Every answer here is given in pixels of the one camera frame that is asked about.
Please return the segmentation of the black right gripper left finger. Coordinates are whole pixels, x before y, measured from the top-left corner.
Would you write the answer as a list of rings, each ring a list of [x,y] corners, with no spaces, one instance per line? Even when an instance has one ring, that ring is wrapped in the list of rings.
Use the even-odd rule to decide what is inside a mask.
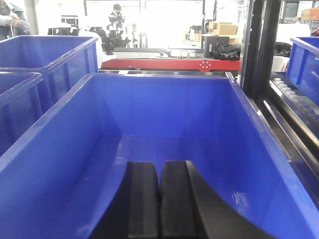
[[[91,239],[158,239],[159,185],[151,162],[128,162],[122,182]]]

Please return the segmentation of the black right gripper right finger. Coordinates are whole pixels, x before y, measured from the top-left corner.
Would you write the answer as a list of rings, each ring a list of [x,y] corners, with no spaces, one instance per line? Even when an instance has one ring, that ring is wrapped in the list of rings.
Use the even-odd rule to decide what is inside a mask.
[[[164,239],[271,239],[228,205],[189,161],[167,161],[161,179]]]

